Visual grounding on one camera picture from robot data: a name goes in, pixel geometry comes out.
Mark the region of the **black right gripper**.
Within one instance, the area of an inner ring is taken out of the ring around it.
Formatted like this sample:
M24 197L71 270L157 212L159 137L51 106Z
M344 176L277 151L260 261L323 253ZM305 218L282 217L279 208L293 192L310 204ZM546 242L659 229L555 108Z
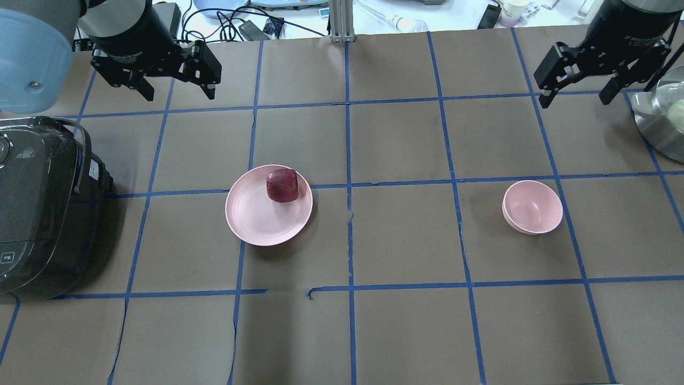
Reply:
M599 93L603 105L633 83L650 81L672 51L672 37L664 35L674 24L674 16L595 16L578 46L556 42L535 69L540 107L587 76L614 75Z

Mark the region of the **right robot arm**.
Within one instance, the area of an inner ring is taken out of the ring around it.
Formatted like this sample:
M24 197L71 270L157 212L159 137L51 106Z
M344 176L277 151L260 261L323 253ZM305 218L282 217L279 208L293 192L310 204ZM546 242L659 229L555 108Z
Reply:
M604 105L634 83L654 83L672 51L665 33L681 16L682 1L604 1L578 46L555 42L535 69L540 106L589 76L609 77L599 93Z

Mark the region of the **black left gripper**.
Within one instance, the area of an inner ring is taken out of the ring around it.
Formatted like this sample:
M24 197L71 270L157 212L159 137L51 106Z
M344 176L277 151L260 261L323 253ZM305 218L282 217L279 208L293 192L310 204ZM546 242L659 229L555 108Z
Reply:
M222 65L203 41L181 47L179 25L178 8L91 8L91 64L110 86L135 90L147 102L156 94L149 76L193 83L214 100Z

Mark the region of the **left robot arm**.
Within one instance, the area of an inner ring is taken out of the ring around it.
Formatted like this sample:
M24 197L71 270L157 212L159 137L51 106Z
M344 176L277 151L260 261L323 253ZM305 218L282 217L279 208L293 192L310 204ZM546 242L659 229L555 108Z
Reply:
M91 64L112 87L154 99L150 76L215 97L222 66L203 41L175 42L151 1L2 1L1 106L29 114L52 107L73 64L77 29L94 44Z

